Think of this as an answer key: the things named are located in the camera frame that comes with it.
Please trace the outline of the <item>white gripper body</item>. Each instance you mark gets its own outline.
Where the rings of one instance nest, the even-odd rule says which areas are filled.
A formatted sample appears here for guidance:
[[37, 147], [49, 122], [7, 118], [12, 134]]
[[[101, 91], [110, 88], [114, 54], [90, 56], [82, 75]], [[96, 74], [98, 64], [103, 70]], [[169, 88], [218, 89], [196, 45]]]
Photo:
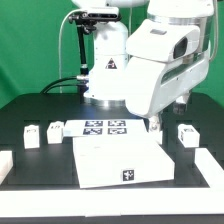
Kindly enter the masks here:
[[201, 83], [208, 74], [209, 52], [197, 51], [196, 25], [143, 21], [128, 38], [125, 104], [129, 112], [149, 118]]

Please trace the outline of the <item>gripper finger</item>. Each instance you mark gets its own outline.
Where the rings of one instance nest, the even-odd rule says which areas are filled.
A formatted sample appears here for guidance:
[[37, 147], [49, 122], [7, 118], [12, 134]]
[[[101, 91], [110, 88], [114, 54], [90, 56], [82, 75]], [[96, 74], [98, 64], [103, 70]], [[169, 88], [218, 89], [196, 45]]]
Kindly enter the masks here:
[[173, 112], [177, 115], [183, 115], [187, 110], [189, 98], [189, 93], [178, 97], [173, 103]]
[[149, 119], [149, 130], [151, 132], [161, 131], [161, 120], [158, 115], [154, 115]]

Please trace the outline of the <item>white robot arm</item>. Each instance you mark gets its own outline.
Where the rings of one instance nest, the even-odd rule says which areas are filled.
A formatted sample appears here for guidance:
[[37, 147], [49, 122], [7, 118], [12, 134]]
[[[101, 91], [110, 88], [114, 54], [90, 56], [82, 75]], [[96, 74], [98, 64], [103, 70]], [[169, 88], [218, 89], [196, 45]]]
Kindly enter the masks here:
[[72, 0], [94, 35], [89, 102], [119, 101], [161, 124], [167, 106], [186, 111], [190, 91], [209, 70], [216, 0]]

